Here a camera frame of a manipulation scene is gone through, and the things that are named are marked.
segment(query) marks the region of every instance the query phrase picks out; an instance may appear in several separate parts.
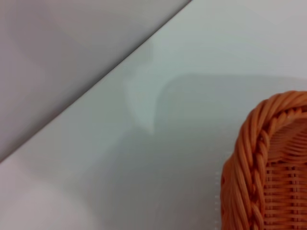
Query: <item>orange wicker basket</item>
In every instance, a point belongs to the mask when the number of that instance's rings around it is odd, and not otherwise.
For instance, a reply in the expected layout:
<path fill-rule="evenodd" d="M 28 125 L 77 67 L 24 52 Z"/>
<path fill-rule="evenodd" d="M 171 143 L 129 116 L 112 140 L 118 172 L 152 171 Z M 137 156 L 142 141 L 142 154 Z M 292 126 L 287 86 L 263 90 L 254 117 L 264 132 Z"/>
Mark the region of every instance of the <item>orange wicker basket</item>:
<path fill-rule="evenodd" d="M 221 181 L 222 230 L 307 230 L 307 92 L 262 101 Z"/>

